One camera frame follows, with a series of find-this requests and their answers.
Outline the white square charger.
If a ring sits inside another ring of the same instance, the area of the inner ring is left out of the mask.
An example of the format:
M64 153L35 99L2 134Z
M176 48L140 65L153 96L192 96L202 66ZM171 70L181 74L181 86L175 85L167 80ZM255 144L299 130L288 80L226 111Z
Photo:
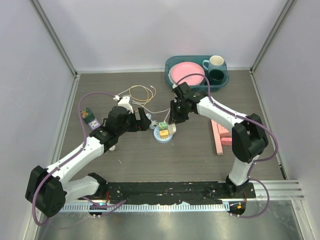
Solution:
M175 134L176 131L177 131L176 124L175 123L168 124L167 125L167 130L168 130L169 135Z

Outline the green charger plug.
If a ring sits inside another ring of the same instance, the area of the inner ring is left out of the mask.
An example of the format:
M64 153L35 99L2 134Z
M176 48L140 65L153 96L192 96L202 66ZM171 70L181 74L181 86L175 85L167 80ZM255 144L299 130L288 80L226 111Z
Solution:
M158 127L159 127L160 129L162 129L162 130L167 130L167 129L168 129L168 124L167 124L165 121L159 122L159 123L158 123Z

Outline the round blue power strip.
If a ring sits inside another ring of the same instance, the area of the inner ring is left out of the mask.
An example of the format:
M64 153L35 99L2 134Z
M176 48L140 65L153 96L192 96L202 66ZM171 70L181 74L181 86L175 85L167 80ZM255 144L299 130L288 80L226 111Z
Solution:
M156 126L153 130L153 136L155 140L161 144L169 143L173 138L173 135L169 134L169 131L167 129L162 129L159 126Z

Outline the yellow charger plug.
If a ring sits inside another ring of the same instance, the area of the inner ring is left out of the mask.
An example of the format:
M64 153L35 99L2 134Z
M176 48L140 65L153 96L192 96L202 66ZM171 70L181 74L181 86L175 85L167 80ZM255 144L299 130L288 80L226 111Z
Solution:
M168 130L160 130L159 137L161 140L166 140L169 138L169 131Z

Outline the purple power strip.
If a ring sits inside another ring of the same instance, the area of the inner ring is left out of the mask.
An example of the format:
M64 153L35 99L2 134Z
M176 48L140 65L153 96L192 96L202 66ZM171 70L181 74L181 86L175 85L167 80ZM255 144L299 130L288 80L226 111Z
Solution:
M90 121L88 123L89 127L92 129L92 130L95 130L97 129L98 127L101 126L101 124L99 123L99 121L95 118L94 120Z

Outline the dark green cube socket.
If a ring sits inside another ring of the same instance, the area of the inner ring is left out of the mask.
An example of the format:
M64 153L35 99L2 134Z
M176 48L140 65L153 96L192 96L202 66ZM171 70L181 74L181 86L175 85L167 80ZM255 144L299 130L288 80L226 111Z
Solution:
M95 116L89 107L85 107L79 111L82 120L88 124L95 119Z

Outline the pink power strip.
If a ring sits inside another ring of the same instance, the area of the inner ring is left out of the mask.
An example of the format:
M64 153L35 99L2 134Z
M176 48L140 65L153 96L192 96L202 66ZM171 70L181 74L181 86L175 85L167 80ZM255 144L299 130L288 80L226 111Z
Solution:
M221 138L223 137L232 137L231 133L222 125L218 124L217 122L211 120L211 127L213 132L215 150L218 156L222 156L223 146L221 144Z

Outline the pink cube socket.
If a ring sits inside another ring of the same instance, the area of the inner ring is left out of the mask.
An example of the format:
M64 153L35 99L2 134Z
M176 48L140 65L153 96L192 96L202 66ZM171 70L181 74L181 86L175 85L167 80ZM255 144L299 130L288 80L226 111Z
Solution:
M232 138L231 137L222 137L220 139L222 146L232 146Z

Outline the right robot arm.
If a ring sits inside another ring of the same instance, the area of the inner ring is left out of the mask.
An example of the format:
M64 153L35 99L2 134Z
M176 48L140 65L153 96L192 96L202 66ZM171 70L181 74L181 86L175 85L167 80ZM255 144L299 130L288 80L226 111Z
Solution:
M249 182L248 173L254 160L269 145L261 118L253 113L238 113L216 101L208 92L196 91L187 83L174 85L175 98L170 101L169 124L184 123L189 113L207 117L231 133L235 160L226 177L226 193L233 198L241 195Z

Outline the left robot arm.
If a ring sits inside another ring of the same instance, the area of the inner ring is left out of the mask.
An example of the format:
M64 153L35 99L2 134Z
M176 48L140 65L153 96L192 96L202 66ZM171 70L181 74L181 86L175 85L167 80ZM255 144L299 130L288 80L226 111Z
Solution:
M54 164L45 168L36 166L30 173L25 198L32 204L32 216L39 210L47 218L56 215L62 207L82 197L102 199L107 192L107 181L96 173L73 180L73 176L92 160L114 147L127 132L147 131L151 125L143 108L139 118L122 106L115 106L85 141Z

